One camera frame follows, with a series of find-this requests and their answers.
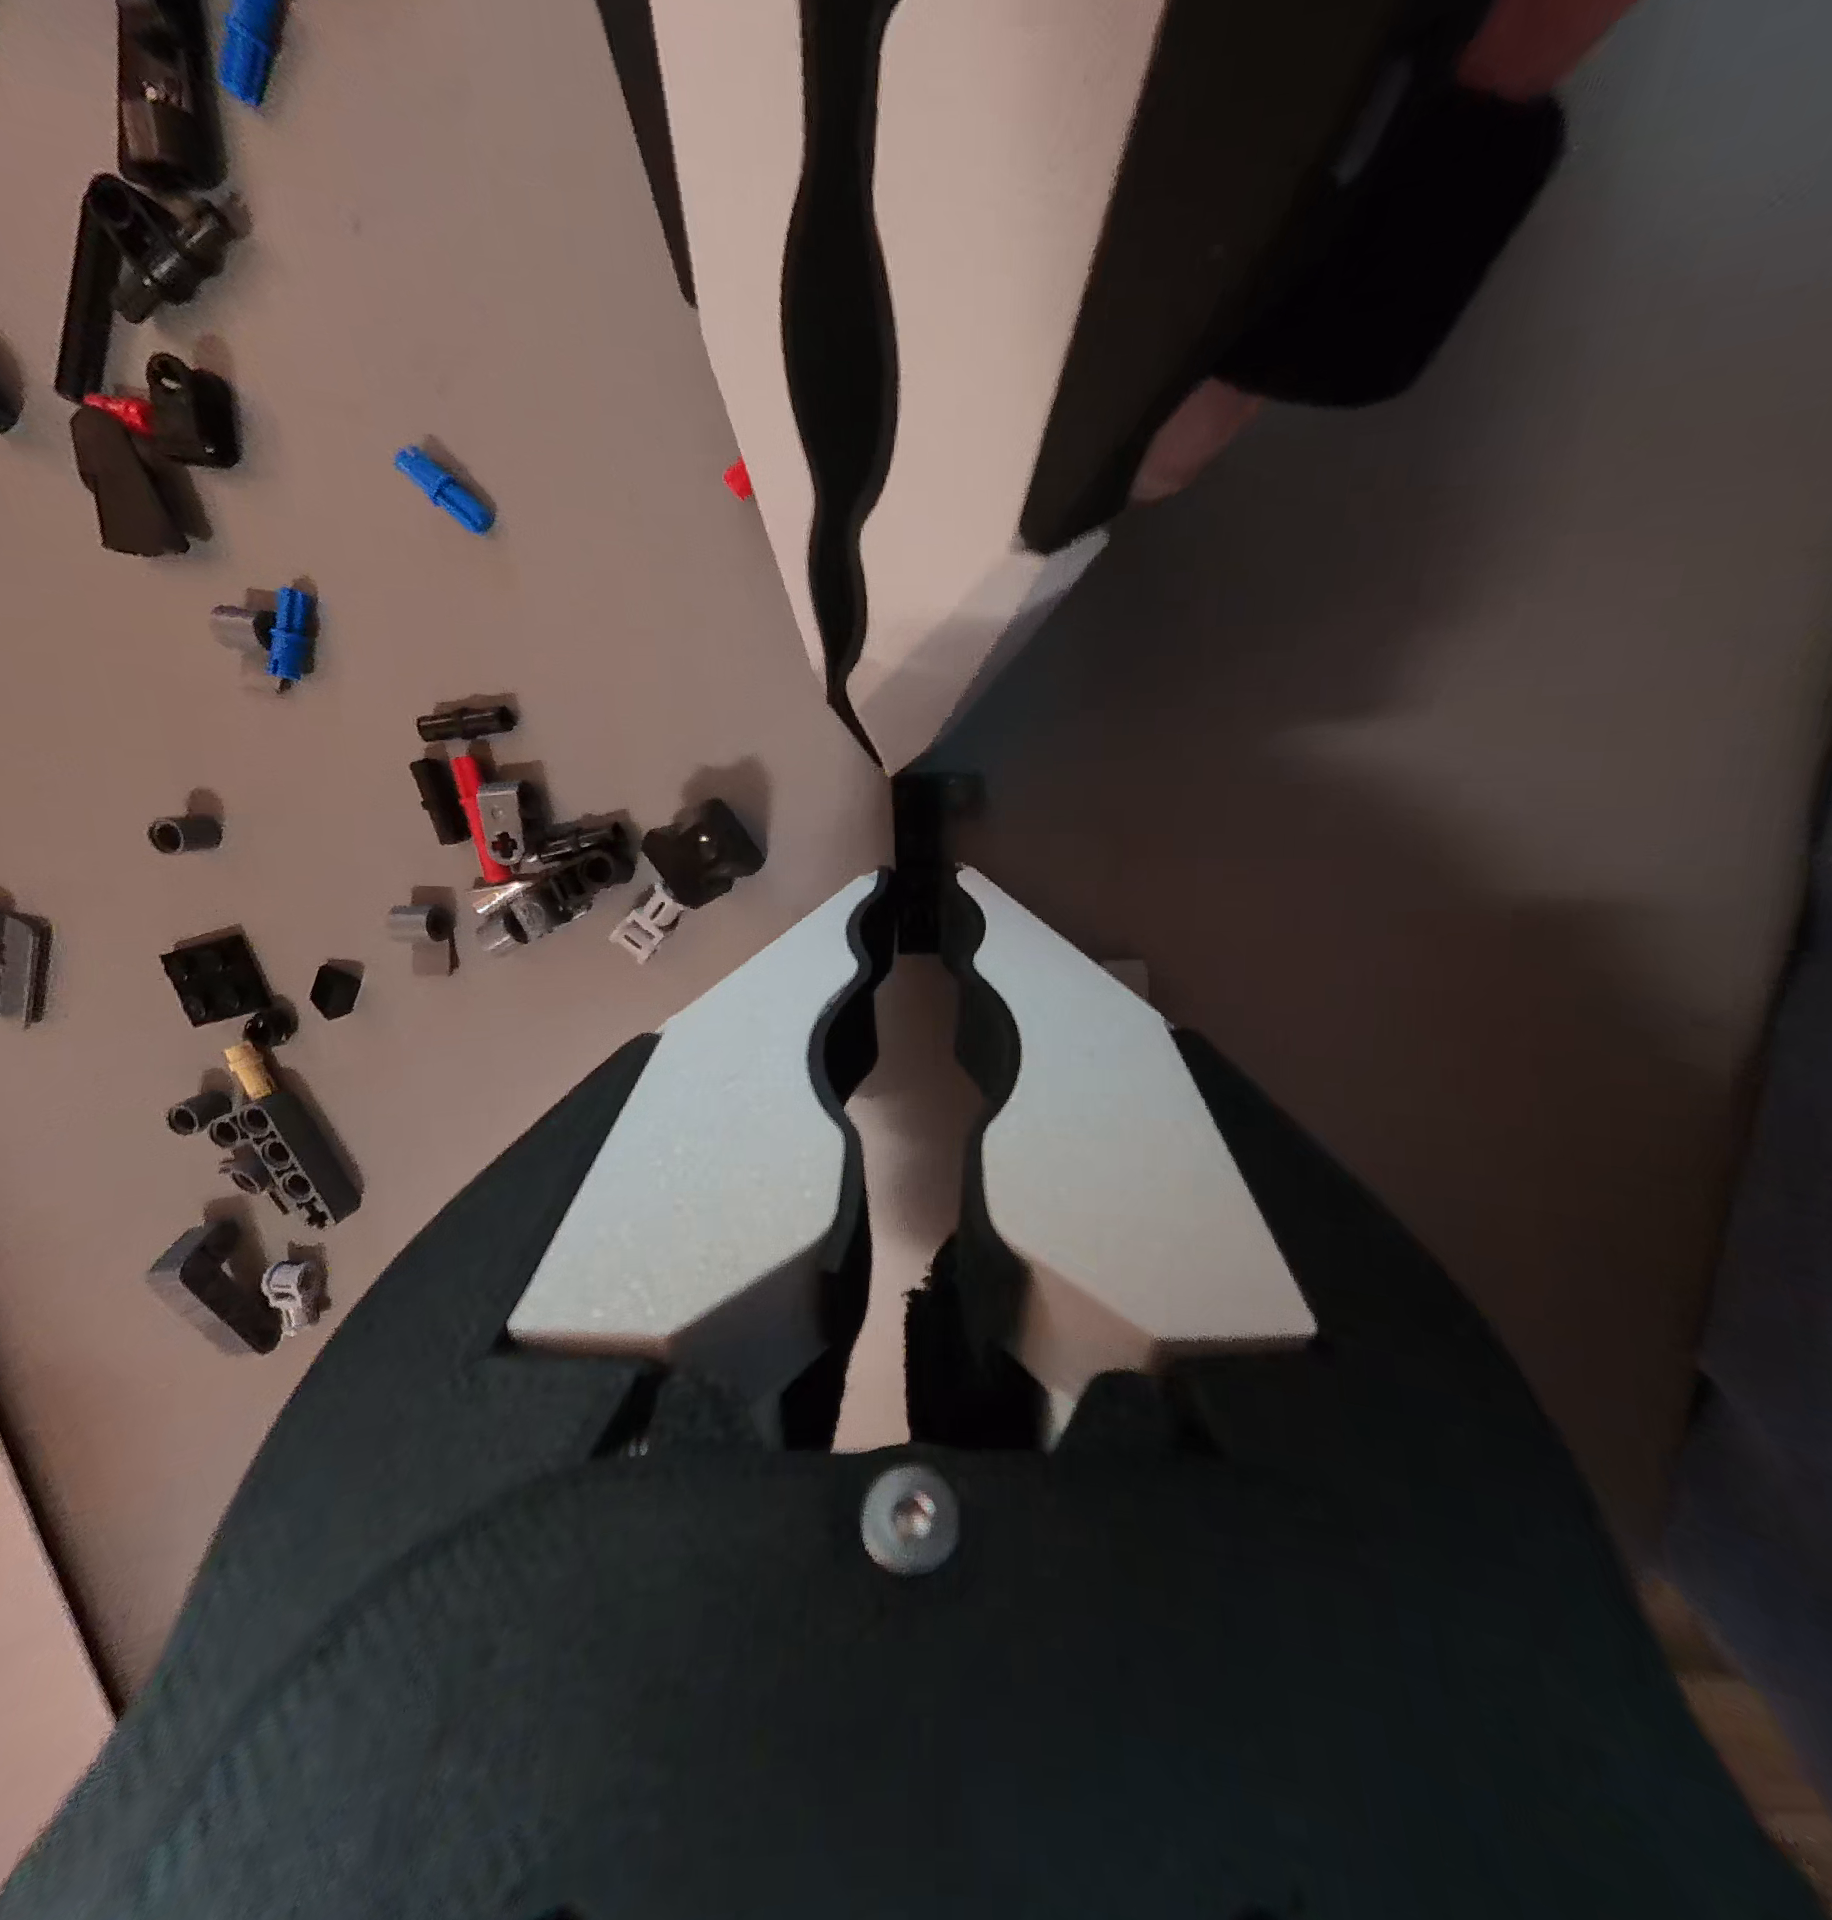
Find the red lego axle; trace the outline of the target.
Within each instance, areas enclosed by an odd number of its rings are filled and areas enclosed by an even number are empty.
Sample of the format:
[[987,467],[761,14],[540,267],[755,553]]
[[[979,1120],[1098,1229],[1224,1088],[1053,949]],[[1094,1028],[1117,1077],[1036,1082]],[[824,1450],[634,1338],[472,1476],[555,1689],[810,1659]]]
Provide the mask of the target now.
[[495,777],[495,771],[464,748],[449,752],[449,777],[472,829],[482,880],[486,884],[514,880],[526,857],[523,785]]

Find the blue lego pin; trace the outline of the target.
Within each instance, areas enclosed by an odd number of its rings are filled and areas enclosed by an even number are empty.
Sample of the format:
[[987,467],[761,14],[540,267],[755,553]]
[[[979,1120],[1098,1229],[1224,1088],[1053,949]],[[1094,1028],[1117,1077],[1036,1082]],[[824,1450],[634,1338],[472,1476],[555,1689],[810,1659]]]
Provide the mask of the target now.
[[486,538],[495,532],[496,507],[489,492],[482,492],[464,477],[448,458],[424,448],[423,443],[395,451],[392,467],[415,486],[415,491],[457,526],[472,536]]

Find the blue pin with grey connector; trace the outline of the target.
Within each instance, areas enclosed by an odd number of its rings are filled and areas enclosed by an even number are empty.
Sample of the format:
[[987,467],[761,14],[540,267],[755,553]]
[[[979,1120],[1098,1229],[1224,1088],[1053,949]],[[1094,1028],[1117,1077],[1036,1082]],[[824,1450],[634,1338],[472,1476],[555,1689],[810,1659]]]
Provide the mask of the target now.
[[320,603],[302,584],[282,584],[253,605],[215,607],[210,633],[221,644],[254,665],[272,691],[289,692],[315,670]]

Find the dark grey curved lego brick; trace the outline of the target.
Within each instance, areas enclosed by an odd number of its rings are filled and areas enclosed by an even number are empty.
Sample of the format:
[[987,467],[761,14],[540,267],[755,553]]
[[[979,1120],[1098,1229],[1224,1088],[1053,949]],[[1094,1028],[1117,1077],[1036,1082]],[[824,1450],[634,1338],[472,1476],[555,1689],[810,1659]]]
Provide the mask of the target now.
[[236,1218],[205,1218],[171,1240],[146,1268],[144,1284],[215,1351],[265,1356],[282,1344],[282,1317],[259,1284],[238,1273],[240,1247]]

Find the person's right hand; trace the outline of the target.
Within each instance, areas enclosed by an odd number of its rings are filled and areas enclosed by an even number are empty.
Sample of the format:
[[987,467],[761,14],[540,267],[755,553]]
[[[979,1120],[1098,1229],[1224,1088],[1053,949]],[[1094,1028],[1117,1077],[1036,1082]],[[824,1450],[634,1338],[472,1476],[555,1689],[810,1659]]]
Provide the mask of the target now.
[[1508,102],[1567,80],[1633,3],[1493,3],[1456,59],[1456,83]]

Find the pile of black lego pieces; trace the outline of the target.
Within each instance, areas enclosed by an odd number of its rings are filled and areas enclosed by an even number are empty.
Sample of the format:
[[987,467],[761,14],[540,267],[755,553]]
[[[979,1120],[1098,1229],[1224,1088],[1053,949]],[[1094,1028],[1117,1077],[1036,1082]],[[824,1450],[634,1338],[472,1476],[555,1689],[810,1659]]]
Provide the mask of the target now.
[[197,3],[117,3],[114,167],[82,191],[51,391],[100,546],[164,560],[201,536],[187,469],[240,461],[231,382],[170,349],[148,355],[137,394],[109,386],[122,327],[158,324],[228,269],[251,234],[229,186],[222,108],[262,108],[282,47],[284,3],[228,4],[219,32]]

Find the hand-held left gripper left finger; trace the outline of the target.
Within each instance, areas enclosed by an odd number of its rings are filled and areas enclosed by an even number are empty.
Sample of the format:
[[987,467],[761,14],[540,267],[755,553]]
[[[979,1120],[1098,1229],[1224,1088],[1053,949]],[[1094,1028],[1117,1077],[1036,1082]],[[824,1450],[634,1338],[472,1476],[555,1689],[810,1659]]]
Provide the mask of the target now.
[[896,880],[866,873],[665,1021],[509,1338],[704,1381],[830,1450],[873,1273],[847,1107],[896,957]]

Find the black and grey lego joint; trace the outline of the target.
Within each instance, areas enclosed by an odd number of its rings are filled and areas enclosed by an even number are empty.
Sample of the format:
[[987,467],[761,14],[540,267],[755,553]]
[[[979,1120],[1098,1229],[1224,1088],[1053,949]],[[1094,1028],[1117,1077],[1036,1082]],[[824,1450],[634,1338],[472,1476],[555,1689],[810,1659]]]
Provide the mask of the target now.
[[609,934],[639,967],[649,965],[678,926],[761,875],[765,847],[738,809],[706,797],[641,838],[642,891]]

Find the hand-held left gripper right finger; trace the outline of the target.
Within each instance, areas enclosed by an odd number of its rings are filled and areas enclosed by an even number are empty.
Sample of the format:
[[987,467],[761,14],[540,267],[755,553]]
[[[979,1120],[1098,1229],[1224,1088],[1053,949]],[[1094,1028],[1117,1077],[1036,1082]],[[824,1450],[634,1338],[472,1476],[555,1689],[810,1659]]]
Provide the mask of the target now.
[[1313,1311],[1178,1031],[978,871],[934,901],[978,1116],[911,1296],[911,1436],[1040,1449],[1094,1381],[1304,1347]]

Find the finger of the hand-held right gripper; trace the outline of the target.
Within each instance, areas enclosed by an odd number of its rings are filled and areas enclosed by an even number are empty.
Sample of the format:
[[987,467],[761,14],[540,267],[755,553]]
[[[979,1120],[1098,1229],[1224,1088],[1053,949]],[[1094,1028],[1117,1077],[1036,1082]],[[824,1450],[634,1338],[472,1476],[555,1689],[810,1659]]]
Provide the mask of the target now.
[[598,3],[665,247],[693,307],[824,703],[856,711],[861,532],[898,437],[876,217],[893,3]]
[[1109,543],[1040,550],[1024,501],[1171,4],[898,4],[881,38],[874,214],[896,430],[859,534],[850,708],[918,766]]

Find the dark grey angled lego beam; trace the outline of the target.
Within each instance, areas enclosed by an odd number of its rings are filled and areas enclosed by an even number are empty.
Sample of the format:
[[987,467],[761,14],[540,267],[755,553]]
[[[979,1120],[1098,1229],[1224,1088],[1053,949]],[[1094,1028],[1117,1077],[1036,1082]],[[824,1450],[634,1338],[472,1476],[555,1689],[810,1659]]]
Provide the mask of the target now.
[[164,1112],[167,1132],[216,1149],[225,1177],[279,1212],[326,1229],[363,1201],[360,1177],[317,1106],[277,1079],[262,1093],[243,1084],[205,1088]]

